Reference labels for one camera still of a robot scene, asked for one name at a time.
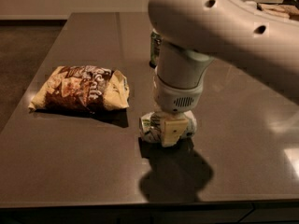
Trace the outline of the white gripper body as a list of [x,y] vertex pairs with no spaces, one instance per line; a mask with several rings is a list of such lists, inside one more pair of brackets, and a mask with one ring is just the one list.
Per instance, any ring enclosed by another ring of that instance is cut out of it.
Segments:
[[183,113],[194,109],[203,91],[203,82],[192,89],[178,89],[164,84],[158,76],[153,79],[156,104],[167,113]]

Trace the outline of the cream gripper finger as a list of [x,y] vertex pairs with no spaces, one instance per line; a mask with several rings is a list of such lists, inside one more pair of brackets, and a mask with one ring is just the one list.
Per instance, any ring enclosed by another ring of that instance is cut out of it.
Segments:
[[177,143],[188,126],[187,119],[162,119],[161,142],[163,147],[171,147]]

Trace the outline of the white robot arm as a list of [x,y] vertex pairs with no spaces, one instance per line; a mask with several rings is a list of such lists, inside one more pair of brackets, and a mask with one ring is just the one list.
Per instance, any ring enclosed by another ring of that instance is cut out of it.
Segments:
[[243,0],[149,0],[148,13],[162,44],[153,81],[159,109],[139,121],[144,141],[171,147],[194,135],[192,110],[214,59],[298,99],[297,21],[268,15]]

